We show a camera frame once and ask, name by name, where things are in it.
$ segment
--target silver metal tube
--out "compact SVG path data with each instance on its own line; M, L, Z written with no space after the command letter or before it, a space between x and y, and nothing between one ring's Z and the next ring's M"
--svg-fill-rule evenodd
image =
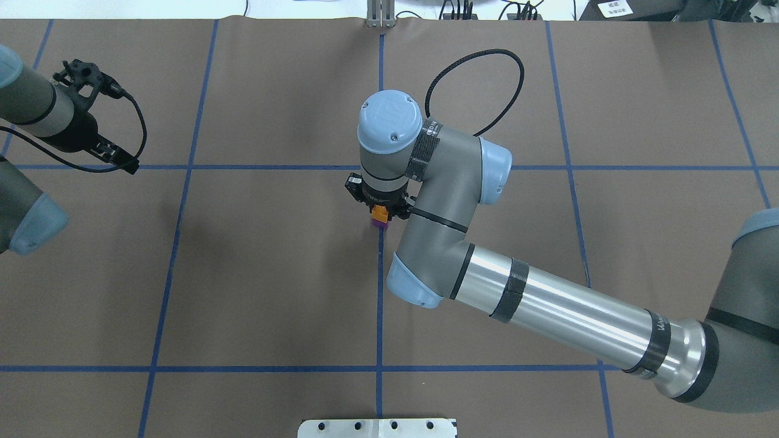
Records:
M623 369L641 360L652 335L645 309L534 267L510 322Z
M666 397L684 394L698 378L706 353L706 335L700 323L690 318L670 321L671 344L657 370L654 386Z
M509 280L511 259L487 249L474 249L456 300L492 314Z

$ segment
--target blue tape line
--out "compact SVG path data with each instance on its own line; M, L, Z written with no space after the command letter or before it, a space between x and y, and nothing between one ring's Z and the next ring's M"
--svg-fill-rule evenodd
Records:
M33 62L33 70L38 69L38 64L41 63L41 58L44 55L44 49L46 48L46 43L48 42L48 36L51 33L51 28L54 26L54 20L50 19L48 25L46 26L46 32L44 33L44 39L41 40L41 45L38 47L38 53L35 55L35 62ZM16 129L16 125L11 125L11 129ZM5 144L3 144L2 147L2 156L8 155L8 149L11 147L11 134L5 134Z
M219 20L213 21L211 30L211 44L208 48L208 59L206 61L206 72L203 75L203 86L200 90L200 102L198 104L197 117L195 119L195 130L192 133L192 145L189 150L189 160L187 162L187 174L184 178L184 189L182 190L182 201L178 207L178 217L176 218L176 231L173 235L173 248L171 249L171 260L167 267L167 278L165 280L165 291L162 296L162 306L160 308L160 319L157 323L157 334L154 337L154 350L151 357L151 369L149 371L149 380L146 383L146 396L143 399L143 410L141 412L141 421L138 427L138 438L143 438L146 433L146 420L149 418L149 406L151 405L151 394L154 389L154 377L156 373L157 361L160 358L160 344L162 342L162 332L165 325L165 316L167 314L167 303L171 295L171 283L173 281L173 267L176 263L178 254L178 240L181 238L182 218L187 204L187 195L189 194L189 182L192 178L192 167L195 164L195 153L197 151L197 139L200 131L200 120L203 117L203 107L206 103L206 92L208 91L208 76L211 72L211 61L213 60L213 48L217 41L217 31L219 29Z
M568 166L560 166L553 164L515 164L511 166L513 171L564 171Z
M612 420L612 403L608 399L608 386L606 385L606 373L603 361L597 360L597 375L601 381L601 396L603 397L603 411L606 414L606 430L608 438L614 438L614 421Z
M64 164L14 164L18 169L30 170L72 170ZM81 164L85 168L105 169L111 164ZM142 170L186 170L187 164L141 164ZM752 166L665 166L665 165L620 165L620 164L573 164L574 171L752 171ZM777 171L779 166L758 166L761 171ZM196 171L358 171L356 164L195 164ZM514 171L565 171L567 165L518 164Z
M752 163L752 169L755 172L755 179L757 185L760 187L760 195L763 197L763 202L766 208L771 208L771 202L768 200L768 194L766 188L763 185L763 179L760 177L760 170L757 167L757 161L755 160L755 154L752 151L752 145L749 143L749 137L746 135L746 128L744 122L741 119L741 113L738 111L738 105L735 103L735 97L733 96L733 90L730 87L730 80L728 80L728 74L725 72L725 64L722 61L722 54L720 53L720 43L717 40L717 31L714 29L714 21L709 19L709 31L711 32L711 40L714 43L714 52L717 53L717 62L720 65L720 73L722 74L722 81L725 84L725 90L728 92L728 99L730 99L731 106L733 107L733 114L735 120L738 123L738 130L741 132L741 138L744 140L744 147L746 147L746 154L749 155L749 162Z
M596 364L574 365L387 365L384 373L525 373L540 371L598 371Z
M379 35L379 91L384 90L384 34Z
M384 34L379 35L379 91L384 90ZM376 269L376 418L384 416L384 229L379 228L379 262Z
M0 365L0 373L148 373L148 366Z
M376 418L383 416L383 378L384 364L384 228L379 228L379 262L376 270Z
M155 373L525 373L598 371L595 364L573 365L303 365L303 366L157 366ZM603 365L605 371L621 371ZM150 366L0 365L0 373L148 373Z
M571 153L568 146L568 132L566 131L566 119L562 110L562 98L560 96L560 82L557 76L557 65L555 63L555 49L552 43L552 28L549 25L549 21L544 22L546 25L546 38L547 45L549 47L549 62L552 66L552 80L555 84L555 99L557 100L557 114L560 118L560 132L562 134L562 148L566 155L566 166L568 167L568 184L571 192L571 201L573 202L573 216L576 219L576 233L579 236L579 251L581 253L582 263L584 264L584 277L587 279L587 287L592 287L592 281L590 279L590 264L587 262L587 247L584 245L584 231L582 229L581 215L579 212L579 199L576 196L576 182L573 178L573 163L571 161ZM608 431L608 437L614 438L614 426L612 421L612 409L608 400L608 387L606 386L606 375L604 372L603 362L599 359L597 361L597 372L601 382L601 397L603 398L603 411L606 420L606 430Z
M373 365L334 366L158 366L157 373L373 373Z
M750 166L664 166L664 165L600 165L578 164L577 171L751 171Z
M568 171L568 186L573 201L573 216L576 220L576 233L579 235L579 251L584 263L584 274L587 278L587 287L590 287L590 268L587 265L587 249L584 246L584 233L582 231L581 216L579 214L579 200L576 197L576 181L573 178L573 165L571 163L571 152L568 147L568 132L566 130L566 118L562 112L562 98L560 97L560 83L557 77L557 65L555 64L555 49L552 47L552 28L549 21L544 21L546 25L546 38L549 47L549 62L552 65L552 80L555 85L555 99L557 100L557 115L560 121L560 133L562 134L562 149L566 155L566 170Z
M353 164L195 164L195 170L253 170L253 171L356 171Z

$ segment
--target white label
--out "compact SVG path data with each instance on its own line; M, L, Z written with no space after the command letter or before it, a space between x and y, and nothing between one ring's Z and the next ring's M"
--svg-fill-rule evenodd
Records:
M615 2L598 3L597 7L601 9L603 16L608 18L612 16L626 16L633 13L627 0L616 0Z

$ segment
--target metal stand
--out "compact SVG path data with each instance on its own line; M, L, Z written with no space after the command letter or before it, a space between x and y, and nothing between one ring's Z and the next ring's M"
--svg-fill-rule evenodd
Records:
M395 27L395 0L368 0L368 27Z

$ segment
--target metal bracket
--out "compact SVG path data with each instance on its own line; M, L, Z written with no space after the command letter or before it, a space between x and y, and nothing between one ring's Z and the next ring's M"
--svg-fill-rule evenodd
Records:
M395 0L368 0L368 27L395 27Z
M456 438L455 419L308 420L298 438Z

